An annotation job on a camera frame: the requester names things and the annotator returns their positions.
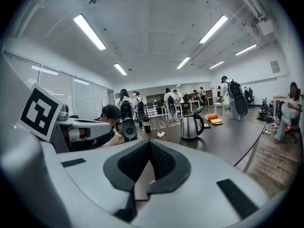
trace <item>ceiling light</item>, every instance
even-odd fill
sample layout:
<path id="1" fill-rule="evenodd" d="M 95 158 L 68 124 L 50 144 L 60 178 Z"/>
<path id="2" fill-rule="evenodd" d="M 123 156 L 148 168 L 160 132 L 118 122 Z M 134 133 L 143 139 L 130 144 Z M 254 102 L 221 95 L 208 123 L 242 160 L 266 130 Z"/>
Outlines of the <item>ceiling light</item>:
<path id="1" fill-rule="evenodd" d="M 244 49 L 244 50 L 236 53 L 236 56 L 238 56 L 238 55 L 242 54 L 243 52 L 246 52 L 246 51 L 248 51 L 248 50 L 250 50 L 252 48 L 255 48 L 255 47 L 256 47 L 256 44 L 254 44 L 254 45 L 252 45 L 252 46 L 250 46 L 250 47 L 248 47 L 248 48 L 246 48 L 246 49 Z"/>
<path id="2" fill-rule="evenodd" d="M 210 67 L 209 69 L 212 69 L 212 68 L 214 68 L 214 67 L 216 67 L 216 66 L 218 66 L 218 65 L 220 65 L 220 64 L 222 64 L 222 63 L 224 63 L 224 61 L 221 61 L 220 63 L 217 63 L 216 65 L 213 65 L 213 66 Z"/>
<path id="3" fill-rule="evenodd" d="M 114 64 L 114 66 L 115 66 L 115 67 L 119 70 L 119 72 L 121 72 L 123 75 L 127 75 L 119 64 Z"/>
<path id="4" fill-rule="evenodd" d="M 189 59 L 190 59 L 190 57 L 186 57 L 176 69 L 180 69 L 182 66 L 184 66 L 184 64 L 185 64 Z"/>
<path id="5" fill-rule="evenodd" d="M 38 71 L 41 71 L 41 72 L 44 72 L 44 73 L 47 73 L 47 74 L 58 75 L 58 73 L 56 73 L 56 72 L 53 72 L 51 70 L 47 70 L 47 69 L 44 69 L 44 68 L 40 68 L 38 66 L 32 66 L 32 69 L 38 70 Z"/>
<path id="6" fill-rule="evenodd" d="M 99 50 L 105 49 L 104 44 L 98 38 L 98 36 L 93 31 L 93 29 L 88 24 L 88 22 L 85 20 L 85 18 L 82 14 L 80 14 L 76 18 L 74 18 L 74 21 L 85 32 L 85 34 L 91 39 L 91 41 L 93 41 L 93 43 L 98 47 Z"/>
<path id="7" fill-rule="evenodd" d="M 200 40 L 200 43 L 205 43 L 214 33 L 221 27 L 226 21 L 228 20 L 227 17 L 222 15 L 219 20 L 215 23 L 215 25 L 207 32 L 207 34 Z"/>
<path id="8" fill-rule="evenodd" d="M 87 85 L 87 86 L 88 86 L 88 85 L 90 85 L 90 83 L 85 82 L 85 81 L 82 81 L 82 80 L 79 80 L 79 79 L 77 79 L 77 78 L 76 78 L 76 79 L 74 79 L 74 81 L 75 81 L 75 82 L 82 83 L 82 84 Z"/>

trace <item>red shoe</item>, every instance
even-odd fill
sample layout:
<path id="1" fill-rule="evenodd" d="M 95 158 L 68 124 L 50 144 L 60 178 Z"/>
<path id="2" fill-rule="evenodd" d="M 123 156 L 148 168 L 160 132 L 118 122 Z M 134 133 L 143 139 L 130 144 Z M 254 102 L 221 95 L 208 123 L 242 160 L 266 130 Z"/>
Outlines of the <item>red shoe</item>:
<path id="1" fill-rule="evenodd" d="M 284 132 L 288 132 L 289 130 L 292 129 L 291 124 L 286 124 L 285 128 L 284 128 Z"/>

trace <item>electric kettle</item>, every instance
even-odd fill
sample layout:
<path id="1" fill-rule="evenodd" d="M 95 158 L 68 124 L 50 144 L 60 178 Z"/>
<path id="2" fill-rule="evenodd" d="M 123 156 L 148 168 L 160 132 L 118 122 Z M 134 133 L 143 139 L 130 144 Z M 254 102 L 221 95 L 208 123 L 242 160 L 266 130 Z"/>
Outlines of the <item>electric kettle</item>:
<path id="1" fill-rule="evenodd" d="M 200 106 L 196 109 L 193 115 L 185 115 L 182 117 L 182 122 L 180 126 L 180 135 L 184 139 L 193 139 L 199 136 L 204 131 L 204 119 L 199 115 L 203 110 L 203 107 Z M 200 120 L 200 130 L 196 119 Z"/>

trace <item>black handle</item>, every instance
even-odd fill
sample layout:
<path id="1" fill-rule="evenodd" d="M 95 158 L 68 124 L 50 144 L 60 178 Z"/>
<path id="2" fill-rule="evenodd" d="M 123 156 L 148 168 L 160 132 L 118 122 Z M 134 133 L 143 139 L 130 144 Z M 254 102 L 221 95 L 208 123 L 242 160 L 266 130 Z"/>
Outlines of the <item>black handle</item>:
<path id="1" fill-rule="evenodd" d="M 201 129 L 200 129 L 200 131 L 198 131 L 198 136 L 199 136 L 199 135 L 201 135 L 201 133 L 204 131 L 204 127 L 205 127 L 204 119 L 203 119 L 200 115 L 198 115 L 198 114 L 193 115 L 193 117 L 194 117 L 194 120 L 195 120 L 196 128 L 197 128 L 196 119 L 199 119 L 199 120 L 200 120 Z"/>

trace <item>orange container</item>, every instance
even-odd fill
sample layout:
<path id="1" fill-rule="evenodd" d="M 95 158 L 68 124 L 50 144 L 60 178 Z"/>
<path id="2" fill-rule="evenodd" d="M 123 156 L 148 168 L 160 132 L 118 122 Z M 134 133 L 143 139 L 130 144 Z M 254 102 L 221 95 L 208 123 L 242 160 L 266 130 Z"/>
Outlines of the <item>orange container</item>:
<path id="1" fill-rule="evenodd" d="M 207 121 L 213 120 L 213 119 L 218 119 L 218 115 L 215 113 L 209 113 L 205 115 L 205 119 Z"/>

